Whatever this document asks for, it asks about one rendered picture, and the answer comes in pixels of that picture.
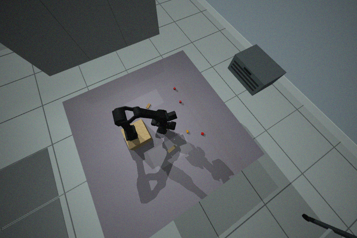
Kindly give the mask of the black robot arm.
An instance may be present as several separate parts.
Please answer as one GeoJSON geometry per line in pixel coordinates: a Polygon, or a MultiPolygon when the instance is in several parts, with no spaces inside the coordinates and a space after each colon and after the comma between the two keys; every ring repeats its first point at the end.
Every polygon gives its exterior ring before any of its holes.
{"type": "MultiPolygon", "coordinates": [[[[135,126],[130,125],[137,118],[149,118],[154,119],[156,123],[165,124],[168,121],[177,119],[175,111],[167,113],[166,110],[158,109],[157,111],[140,108],[140,107],[119,107],[112,111],[114,123],[117,126],[122,126],[124,129],[125,137],[127,141],[132,141],[138,138],[135,126]],[[127,120],[125,110],[133,111],[134,116],[127,120]]],[[[159,125],[157,132],[160,134],[166,134],[166,126],[159,125]]]]}

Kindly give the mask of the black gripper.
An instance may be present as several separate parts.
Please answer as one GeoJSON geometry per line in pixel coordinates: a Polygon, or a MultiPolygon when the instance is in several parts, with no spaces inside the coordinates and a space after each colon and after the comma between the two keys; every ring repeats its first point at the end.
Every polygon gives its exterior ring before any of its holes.
{"type": "MultiPolygon", "coordinates": [[[[160,124],[159,122],[156,123],[156,121],[155,121],[154,119],[152,119],[151,125],[158,127],[159,125],[162,125],[162,124],[160,124]]],[[[171,121],[171,122],[166,122],[166,123],[163,124],[162,126],[166,126],[167,129],[169,129],[169,130],[175,130],[176,122],[173,122],[173,121],[171,121]]]]}

